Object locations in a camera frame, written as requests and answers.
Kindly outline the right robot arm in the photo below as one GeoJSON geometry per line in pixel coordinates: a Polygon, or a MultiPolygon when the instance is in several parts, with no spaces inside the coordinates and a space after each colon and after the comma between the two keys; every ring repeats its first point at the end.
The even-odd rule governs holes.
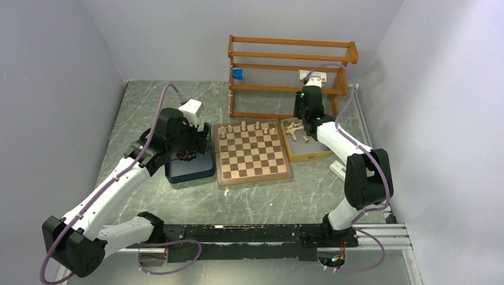
{"type": "Polygon", "coordinates": [[[294,115],[301,119],[309,137],[325,145],[345,162],[342,202],[322,221],[321,239],[336,245],[351,234],[352,225],[371,211],[384,210],[393,195],[392,175],[388,153],[362,144],[325,114],[322,89],[306,85],[296,93],[294,115]]]}

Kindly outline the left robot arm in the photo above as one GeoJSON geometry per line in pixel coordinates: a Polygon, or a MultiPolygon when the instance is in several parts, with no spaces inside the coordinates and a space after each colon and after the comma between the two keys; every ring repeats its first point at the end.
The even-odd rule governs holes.
{"type": "Polygon", "coordinates": [[[62,218],[50,216],[42,225],[48,256],[73,275],[87,277],[102,261],[135,243],[155,247],[166,241],[164,222],[142,212],[128,222],[105,228],[109,215],[177,152],[208,151],[210,125],[198,131],[203,107],[164,108],[155,125],[144,131],[110,175],[62,218]]]}

